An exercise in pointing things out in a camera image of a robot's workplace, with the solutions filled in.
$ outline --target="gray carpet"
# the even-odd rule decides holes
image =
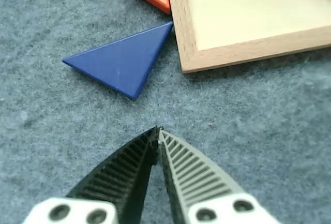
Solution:
[[[170,19],[143,0],[0,0],[0,223],[155,125],[283,223],[331,223],[331,49],[182,74],[172,33],[137,101],[61,62]],[[172,223],[160,165],[142,223]]]

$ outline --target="wooden tray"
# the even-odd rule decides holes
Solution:
[[[331,46],[331,0],[170,0],[183,72]]]

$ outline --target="blue triangle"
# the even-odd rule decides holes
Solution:
[[[136,99],[172,29],[172,22],[63,59],[63,62]]]

